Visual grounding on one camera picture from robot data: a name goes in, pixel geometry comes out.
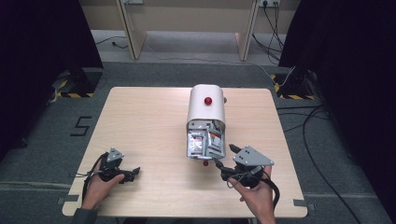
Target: human hand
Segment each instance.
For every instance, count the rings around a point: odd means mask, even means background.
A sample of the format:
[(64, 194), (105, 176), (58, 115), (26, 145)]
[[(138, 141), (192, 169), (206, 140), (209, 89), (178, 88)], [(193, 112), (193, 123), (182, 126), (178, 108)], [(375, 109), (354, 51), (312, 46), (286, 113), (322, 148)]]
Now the human hand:
[[(101, 162), (99, 161), (95, 167), (95, 170), (100, 169), (100, 164)], [(93, 175), (87, 187), (87, 193), (85, 194), (85, 199), (81, 208), (89, 210), (96, 208), (96, 206), (98, 206), (101, 201), (106, 199), (110, 190), (123, 178), (124, 175), (116, 175), (111, 180), (105, 182), (99, 177), (99, 175)]]
[[(265, 166), (263, 179), (271, 177), (272, 166)], [(254, 189), (247, 189), (236, 179), (230, 178), (229, 182), (241, 194), (241, 202), (245, 202), (253, 215), (261, 224), (276, 223), (273, 204), (273, 190), (266, 183), (260, 181)]]

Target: gray carpet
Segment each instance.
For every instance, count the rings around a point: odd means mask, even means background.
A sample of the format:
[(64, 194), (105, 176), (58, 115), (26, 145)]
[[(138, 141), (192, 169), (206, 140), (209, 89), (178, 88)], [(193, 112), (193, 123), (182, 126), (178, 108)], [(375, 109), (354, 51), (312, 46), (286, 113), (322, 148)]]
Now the gray carpet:
[[(288, 69), (265, 67), (269, 74)], [(304, 147), (302, 125), (320, 100), (284, 100), (275, 95), (271, 79), (255, 65), (105, 63), (92, 98), (59, 98), (35, 122), (26, 148), (12, 149), (0, 163), (0, 223), (69, 223), (59, 200), (67, 195), (96, 121), (112, 87), (192, 87), (200, 83), (223, 88), (267, 88), (274, 95), (282, 127), (300, 180), (309, 214), (305, 218), (279, 218), (277, 223), (356, 223), (353, 216), (319, 175)], [(85, 136), (76, 129), (90, 126)], [(361, 168), (348, 157), (341, 136), (325, 110), (306, 124), (305, 138), (315, 163), (361, 223), (391, 223)], [(100, 217), (97, 223), (117, 223)]]

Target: red light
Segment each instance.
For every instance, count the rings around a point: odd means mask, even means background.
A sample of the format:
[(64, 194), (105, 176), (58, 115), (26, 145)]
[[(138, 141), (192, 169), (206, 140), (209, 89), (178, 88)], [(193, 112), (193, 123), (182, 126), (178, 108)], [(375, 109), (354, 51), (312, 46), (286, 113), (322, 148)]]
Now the red light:
[(212, 98), (206, 97), (206, 98), (205, 98), (205, 104), (206, 104), (206, 105), (211, 105), (211, 104), (212, 104)]

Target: electrical outlet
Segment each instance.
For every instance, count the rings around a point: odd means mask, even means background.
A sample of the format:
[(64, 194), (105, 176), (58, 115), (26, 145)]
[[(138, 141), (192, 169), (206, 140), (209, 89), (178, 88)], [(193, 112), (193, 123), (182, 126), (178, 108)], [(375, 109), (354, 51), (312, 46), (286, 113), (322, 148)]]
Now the electrical outlet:
[(280, 0), (260, 0), (259, 7), (264, 7), (264, 1), (267, 1), (267, 7), (279, 7)]

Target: black curtain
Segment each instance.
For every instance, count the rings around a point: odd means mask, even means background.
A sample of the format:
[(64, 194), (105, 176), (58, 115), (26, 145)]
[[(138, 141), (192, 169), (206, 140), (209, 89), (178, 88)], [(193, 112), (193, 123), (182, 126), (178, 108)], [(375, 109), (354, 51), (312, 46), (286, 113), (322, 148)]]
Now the black curtain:
[(393, 0), (302, 0), (279, 63), (317, 73), (348, 150), (394, 223), (395, 12)]
[(103, 68), (78, 0), (0, 3), (0, 160), (33, 125), (62, 71)]

